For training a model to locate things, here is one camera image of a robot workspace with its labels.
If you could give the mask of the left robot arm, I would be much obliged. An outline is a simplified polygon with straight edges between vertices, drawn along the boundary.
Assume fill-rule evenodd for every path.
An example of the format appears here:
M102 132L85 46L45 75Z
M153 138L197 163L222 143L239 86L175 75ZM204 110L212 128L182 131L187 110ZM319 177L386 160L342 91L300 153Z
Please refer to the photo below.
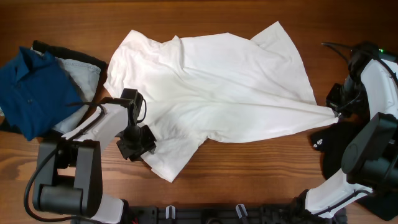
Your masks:
M103 192L101 154L119 136L125 160L137 161L156 148L148 126L141 126L146 100L106 98L96 113L58 141L39 147L37 167L24 192L24 209L43 223L138 223L129 203Z

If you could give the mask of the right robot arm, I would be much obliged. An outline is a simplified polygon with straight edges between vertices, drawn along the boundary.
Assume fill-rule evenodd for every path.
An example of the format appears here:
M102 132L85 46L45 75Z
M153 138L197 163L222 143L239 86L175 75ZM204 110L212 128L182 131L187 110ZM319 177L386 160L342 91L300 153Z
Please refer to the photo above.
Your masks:
M397 216L397 55L371 42L349 51L349 75L326 98L339 122L311 136L325 181L294 198L291 223L344 223L353 202L385 221Z

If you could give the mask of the white polo shirt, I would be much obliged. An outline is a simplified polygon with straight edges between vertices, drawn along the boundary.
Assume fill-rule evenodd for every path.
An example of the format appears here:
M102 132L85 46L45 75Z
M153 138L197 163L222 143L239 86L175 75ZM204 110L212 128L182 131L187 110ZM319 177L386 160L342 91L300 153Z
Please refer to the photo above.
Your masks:
M317 105L301 56L280 23L251 39L230 33L157 42L132 30L104 83L119 98L136 89L157 142L143 160L172 182L208 139L262 141L337 122Z

